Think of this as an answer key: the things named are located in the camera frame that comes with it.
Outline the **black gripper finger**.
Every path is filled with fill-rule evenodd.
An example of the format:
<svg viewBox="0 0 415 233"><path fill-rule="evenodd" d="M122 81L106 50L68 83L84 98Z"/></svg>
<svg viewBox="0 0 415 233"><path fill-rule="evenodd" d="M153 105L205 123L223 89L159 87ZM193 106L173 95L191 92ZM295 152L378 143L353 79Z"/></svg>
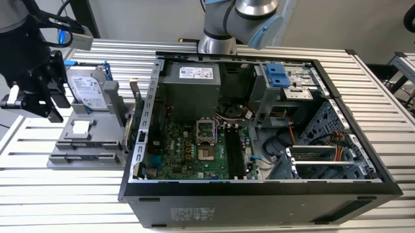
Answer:
<svg viewBox="0 0 415 233"><path fill-rule="evenodd" d="M51 82L48 88L51 97L55 100L59 108L70 108L71 103L66 97L64 84L68 82L67 70L64 66L63 54L59 50L54 50L50 56L48 73Z"/></svg>
<svg viewBox="0 0 415 233"><path fill-rule="evenodd" d="M27 72L22 90L24 92L23 109L39 117L44 117L52 123L62 123L63 117L58 111L58 104L51 97L48 84L51 77L48 66L43 65Z"/></svg>

